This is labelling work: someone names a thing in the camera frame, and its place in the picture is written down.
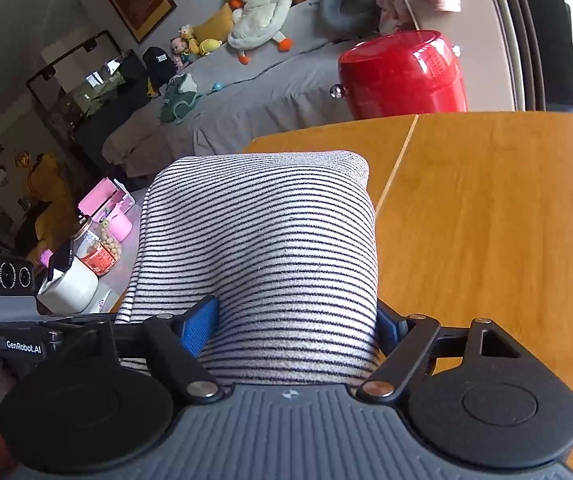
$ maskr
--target striped fabric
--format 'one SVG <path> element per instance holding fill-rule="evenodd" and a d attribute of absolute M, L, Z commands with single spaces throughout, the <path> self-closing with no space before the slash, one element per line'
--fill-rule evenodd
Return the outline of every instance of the striped fabric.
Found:
<path fill-rule="evenodd" d="M 118 322 L 213 294 L 218 330 L 199 360 L 223 384 L 359 384 L 377 366 L 368 176 L 349 152 L 174 162 L 144 200 Z"/>

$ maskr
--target pink stuffed animal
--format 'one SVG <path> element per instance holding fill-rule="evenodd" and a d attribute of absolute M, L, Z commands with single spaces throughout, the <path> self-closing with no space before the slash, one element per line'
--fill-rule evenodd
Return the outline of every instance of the pink stuffed animal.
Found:
<path fill-rule="evenodd" d="M 170 56 L 178 70 L 188 65 L 188 62 L 185 62 L 187 51 L 188 43 L 182 38 L 170 40 Z"/>

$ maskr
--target red bucket lid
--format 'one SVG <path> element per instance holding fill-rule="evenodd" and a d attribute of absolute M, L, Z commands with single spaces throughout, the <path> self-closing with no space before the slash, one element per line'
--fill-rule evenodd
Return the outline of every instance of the red bucket lid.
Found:
<path fill-rule="evenodd" d="M 359 43 L 340 56 L 340 63 L 360 63 L 380 59 L 395 54 L 408 55 L 426 44 L 437 40 L 440 33 L 436 30 L 408 30 L 396 32 L 391 36 L 382 36 L 375 40 Z"/>

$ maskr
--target white label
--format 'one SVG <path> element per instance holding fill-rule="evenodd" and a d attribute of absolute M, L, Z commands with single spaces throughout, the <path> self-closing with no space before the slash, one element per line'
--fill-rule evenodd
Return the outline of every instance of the white label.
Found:
<path fill-rule="evenodd" d="M 41 354 L 42 349 L 39 345 L 25 345 L 24 343 L 12 343 L 11 341 L 7 341 L 7 348 L 11 350 L 19 350 L 21 352 L 28 352 L 29 354 Z"/>

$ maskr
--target plastic jar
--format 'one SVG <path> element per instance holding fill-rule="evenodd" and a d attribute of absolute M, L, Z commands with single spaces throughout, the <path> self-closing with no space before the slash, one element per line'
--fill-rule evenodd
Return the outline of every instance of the plastic jar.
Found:
<path fill-rule="evenodd" d="M 88 216 L 80 217 L 73 237 L 73 253 L 97 276 L 109 272 L 122 255 L 122 247 L 109 232 L 108 224 L 107 220 L 97 223 Z"/>

